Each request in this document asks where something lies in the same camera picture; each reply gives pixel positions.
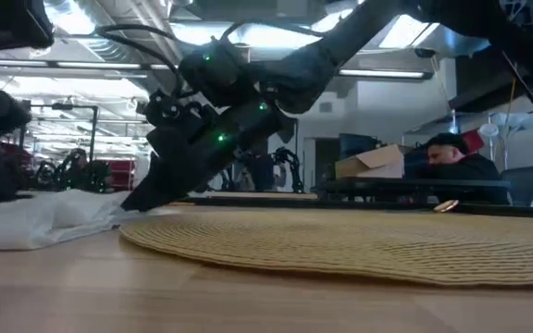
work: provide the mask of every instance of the black jacket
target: black jacket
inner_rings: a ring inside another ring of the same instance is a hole
[[[471,154],[452,165],[433,165],[420,170],[422,179],[470,179],[501,180],[499,170],[488,158],[480,154]],[[484,204],[509,204],[506,189],[481,189],[468,193],[436,193],[440,201],[457,199],[464,202]]]

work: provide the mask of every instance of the woven placemat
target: woven placemat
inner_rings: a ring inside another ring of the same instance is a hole
[[[532,218],[273,210],[164,216],[120,232],[146,248],[222,265],[533,285]]]

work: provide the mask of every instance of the ceiling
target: ceiling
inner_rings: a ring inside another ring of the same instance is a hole
[[[179,38],[190,43],[203,43],[211,35],[219,36],[231,22],[248,19],[268,19],[326,31],[336,24],[339,17],[348,15],[359,1],[196,0],[186,7],[170,6],[170,0],[44,2],[48,5],[47,12],[51,20],[58,27],[55,45],[44,51],[20,49],[0,52],[0,59],[159,63],[158,60],[123,45],[72,35],[88,33],[94,25],[142,23],[173,31]],[[356,55],[345,67],[432,72],[430,61],[417,57],[412,49],[379,49],[397,19],[380,31],[364,47],[364,52]],[[443,34],[445,30],[438,28],[421,45],[434,44],[440,48],[438,38],[441,39]],[[147,32],[126,31],[124,35],[156,50],[175,63],[191,51],[181,44],[160,39]],[[250,50],[252,61],[280,59],[293,49],[313,41],[311,37],[257,25],[246,25],[231,38],[254,44]],[[328,91],[335,92],[342,98],[357,80],[366,79],[335,79],[328,86]],[[19,99],[32,99],[32,103],[36,105],[68,101],[74,105],[97,105],[101,110],[100,119],[116,121],[101,122],[98,125],[95,151],[99,155],[133,154],[137,149],[147,149],[140,144],[139,138],[151,127],[141,124],[142,116],[135,112],[136,105],[145,103],[148,94],[155,89],[167,90],[172,85],[173,76],[165,70],[118,72],[101,69],[0,67],[0,89]],[[58,111],[47,107],[37,107],[32,112],[36,117],[59,117]],[[42,120],[30,124],[31,139],[37,139],[43,154],[63,154],[64,149],[74,146],[76,142],[87,141],[83,138],[91,135],[91,124],[85,120],[91,117],[91,110],[76,108],[63,112],[63,117],[77,120],[63,123]],[[108,144],[98,144],[103,141],[108,141]]]

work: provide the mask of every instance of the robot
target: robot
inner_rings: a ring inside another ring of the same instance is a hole
[[[185,197],[274,133],[288,142],[294,121],[290,115],[307,112],[341,66],[401,14],[488,39],[533,74],[533,38],[508,21],[498,0],[365,0],[329,32],[293,27],[321,39],[265,63],[246,63],[227,38],[245,22],[187,55],[178,69],[157,52],[112,33],[146,30],[175,38],[165,31],[130,24],[96,29],[100,37],[162,59],[176,75],[172,92],[156,92],[147,106],[155,129],[146,138],[157,158],[123,209],[147,211]],[[7,31],[0,34],[0,49],[52,43],[43,0],[0,0],[0,30]],[[191,91],[182,90],[185,80]],[[218,114],[210,105],[181,103],[197,93],[226,110]]]

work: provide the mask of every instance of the white cloth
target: white cloth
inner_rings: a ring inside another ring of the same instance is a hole
[[[0,203],[0,250],[34,250],[111,229],[128,195],[71,190]]]

